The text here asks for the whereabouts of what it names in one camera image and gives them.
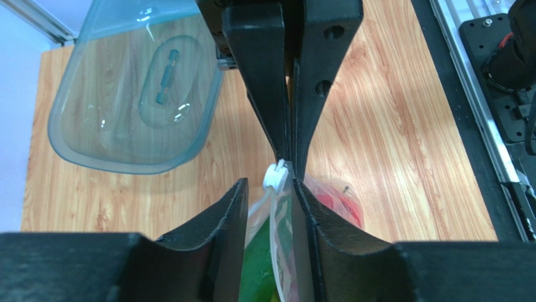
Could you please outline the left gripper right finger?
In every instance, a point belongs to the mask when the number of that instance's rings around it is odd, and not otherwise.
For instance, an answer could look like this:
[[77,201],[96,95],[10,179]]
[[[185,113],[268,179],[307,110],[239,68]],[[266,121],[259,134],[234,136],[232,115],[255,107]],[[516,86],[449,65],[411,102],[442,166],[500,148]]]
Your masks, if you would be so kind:
[[535,244],[385,242],[321,204],[299,179],[299,275],[310,301],[534,301]]

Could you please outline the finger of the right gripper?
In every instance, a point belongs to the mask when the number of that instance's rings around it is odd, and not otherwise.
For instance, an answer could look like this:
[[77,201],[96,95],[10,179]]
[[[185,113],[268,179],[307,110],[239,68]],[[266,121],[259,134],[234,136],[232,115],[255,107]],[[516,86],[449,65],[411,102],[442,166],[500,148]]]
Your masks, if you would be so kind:
[[292,156],[303,179],[311,139],[347,50],[364,18],[362,1],[304,1],[291,91]]
[[223,33],[276,159],[290,158],[284,70],[285,25],[278,2],[227,7]]

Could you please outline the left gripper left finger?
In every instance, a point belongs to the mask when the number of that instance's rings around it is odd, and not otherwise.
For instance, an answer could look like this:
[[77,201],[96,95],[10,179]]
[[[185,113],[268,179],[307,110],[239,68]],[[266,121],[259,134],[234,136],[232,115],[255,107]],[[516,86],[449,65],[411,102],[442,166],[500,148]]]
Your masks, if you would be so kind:
[[248,180],[151,240],[141,233],[2,233],[2,301],[237,301]]

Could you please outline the green cucumber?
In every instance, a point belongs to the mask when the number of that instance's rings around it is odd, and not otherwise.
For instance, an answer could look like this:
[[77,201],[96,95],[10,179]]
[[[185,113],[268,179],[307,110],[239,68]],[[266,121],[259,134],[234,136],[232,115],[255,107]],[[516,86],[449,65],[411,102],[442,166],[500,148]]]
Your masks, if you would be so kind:
[[274,274],[270,212],[268,194],[248,210],[239,301],[294,301],[293,288]]

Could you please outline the red apple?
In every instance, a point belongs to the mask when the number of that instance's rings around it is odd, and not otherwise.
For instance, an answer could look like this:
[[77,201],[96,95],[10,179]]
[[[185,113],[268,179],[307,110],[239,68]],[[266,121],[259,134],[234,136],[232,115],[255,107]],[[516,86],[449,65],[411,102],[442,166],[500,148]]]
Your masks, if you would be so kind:
[[330,179],[328,181],[311,179],[308,186],[324,206],[355,227],[364,227],[362,206],[349,183],[339,179]]

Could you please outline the clear polka dot zip bag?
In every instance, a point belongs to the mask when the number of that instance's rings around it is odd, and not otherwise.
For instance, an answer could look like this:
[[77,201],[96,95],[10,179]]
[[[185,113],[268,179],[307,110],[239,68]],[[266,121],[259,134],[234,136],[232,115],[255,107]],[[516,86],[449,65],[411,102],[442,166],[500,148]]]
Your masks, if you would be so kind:
[[[292,163],[280,160],[271,164],[263,179],[264,194],[271,197],[270,230],[271,230],[271,250],[272,265],[274,274],[282,276],[283,283],[289,283],[293,288],[294,301],[310,301],[302,299],[302,285],[299,275],[299,251],[296,242],[299,242],[300,226],[297,222],[302,222],[298,218],[298,200],[293,196],[292,178],[294,176]],[[306,174],[304,184],[310,189],[308,184],[311,179],[315,179]]]

